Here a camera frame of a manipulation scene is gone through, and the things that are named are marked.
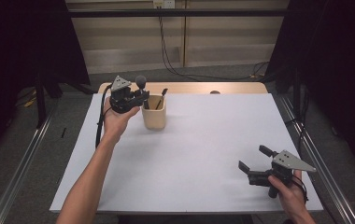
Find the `human hand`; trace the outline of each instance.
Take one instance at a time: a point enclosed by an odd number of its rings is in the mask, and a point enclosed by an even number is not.
[[[136,106],[126,113],[119,114],[111,109],[109,98],[110,97],[106,98],[104,106],[104,137],[110,137],[114,143],[117,143],[119,142],[122,134],[125,132],[125,129],[128,125],[128,120],[140,109],[138,106]]]
[[[302,179],[300,170],[295,170],[293,174],[298,179]],[[283,210],[294,223],[315,223],[305,208],[304,195],[299,187],[292,183],[285,186],[273,175],[268,176],[268,181],[279,190],[279,200]]]

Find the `metal rail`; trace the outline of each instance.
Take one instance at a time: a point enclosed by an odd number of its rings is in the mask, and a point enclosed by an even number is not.
[[[52,107],[41,127],[35,131],[32,141],[26,149],[23,158],[21,159],[20,165],[18,166],[14,176],[12,176],[6,190],[0,198],[0,224],[4,223],[4,221],[6,220],[8,211],[14,203],[14,200],[19,190],[21,189],[22,182],[27,174],[27,171],[30,168],[32,159],[35,156],[36,151],[40,146],[40,143],[43,140],[47,129],[49,128],[50,119],[57,107],[57,104],[58,102],[55,103],[55,105]]]
[[[295,116],[292,110],[291,101],[287,97],[282,97],[280,100],[284,105],[286,111],[288,112],[290,119],[294,119]],[[300,132],[303,130],[303,124],[301,122],[294,122],[294,128],[296,132],[300,135]],[[309,136],[306,130],[304,130],[303,132],[303,143],[309,157],[314,162],[314,165],[318,170],[318,173],[320,175],[320,178],[322,179],[323,184],[325,185],[326,189],[329,191],[329,194],[331,195],[334,204],[337,207],[341,217],[344,219],[345,223],[348,224],[355,223],[355,214],[351,206],[349,205],[346,196],[344,195],[342,190],[338,187],[332,174],[330,173],[320,153],[318,152],[317,147],[315,146],[314,142],[312,141],[311,137]]]
[[[71,18],[104,17],[285,17],[304,16],[312,10],[290,9],[69,9]]]

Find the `wall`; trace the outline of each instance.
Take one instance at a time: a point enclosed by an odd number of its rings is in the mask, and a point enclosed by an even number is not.
[[[152,1],[67,0],[69,9],[152,8]],[[176,8],[286,8],[288,0],[176,0]],[[158,18],[72,19],[90,74],[163,68]],[[281,17],[163,18],[174,67],[269,61]]]

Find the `black cable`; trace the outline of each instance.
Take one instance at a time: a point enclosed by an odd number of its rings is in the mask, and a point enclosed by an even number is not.
[[[102,127],[103,127],[103,121],[105,119],[105,114],[107,113],[107,111],[109,109],[111,109],[111,107],[104,113],[104,103],[105,103],[105,97],[106,97],[106,93],[107,91],[111,88],[111,86],[113,85],[113,83],[111,83],[110,85],[106,86],[104,93],[102,95],[102,102],[101,102],[101,111],[100,111],[100,115],[99,115],[99,121],[97,123],[98,125],[98,129],[96,131],[96,140],[95,140],[95,147],[98,147],[100,141],[101,141],[101,132],[102,132]]]
[[[306,187],[305,187],[305,184],[303,183],[303,181],[301,179],[299,179],[297,176],[294,175],[294,177],[296,177],[297,180],[299,180],[300,184],[297,183],[296,181],[294,180],[291,180],[291,183],[295,186],[297,186],[301,192],[303,193],[303,197],[304,197],[304,203],[306,203],[308,201],[308,197],[306,195]]]
[[[168,53],[166,51],[165,39],[164,39],[164,36],[163,36],[163,18],[162,17],[159,17],[159,23],[160,23],[161,44],[162,44],[162,51],[163,51],[163,64],[165,65],[165,68],[170,73],[172,73],[174,75],[177,75],[177,76],[180,76],[180,77],[189,78],[191,80],[198,81],[198,82],[200,82],[201,80],[195,79],[193,77],[208,77],[208,78],[231,80],[231,81],[238,81],[238,80],[242,80],[242,79],[246,79],[246,78],[252,77],[252,76],[246,76],[246,77],[228,78],[228,77],[211,77],[211,76],[194,75],[194,74],[180,74],[177,70],[175,70],[175,68],[172,66],[172,64],[169,61]]]
[[[252,74],[252,75],[253,75],[254,77],[256,77],[256,73],[258,73],[258,72],[260,71],[260,69],[262,69],[262,68],[264,67],[264,65],[265,65],[265,64],[268,64],[268,63],[270,63],[270,62],[256,63],[256,64],[253,66],[253,74]]]

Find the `electrical outlet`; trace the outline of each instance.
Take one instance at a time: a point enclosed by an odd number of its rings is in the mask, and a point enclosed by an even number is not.
[[[164,0],[163,8],[175,8],[175,0]]]
[[[163,0],[153,0],[154,8],[163,8]]]

